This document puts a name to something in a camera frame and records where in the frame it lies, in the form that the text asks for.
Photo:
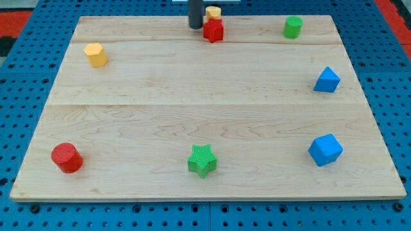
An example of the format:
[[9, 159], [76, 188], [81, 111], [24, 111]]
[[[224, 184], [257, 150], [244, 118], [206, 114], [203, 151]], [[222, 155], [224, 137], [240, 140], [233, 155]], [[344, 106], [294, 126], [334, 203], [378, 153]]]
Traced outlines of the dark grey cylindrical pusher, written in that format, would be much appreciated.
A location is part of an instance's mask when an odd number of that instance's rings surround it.
[[203, 0], [188, 0], [189, 27], [198, 30], [203, 25]]

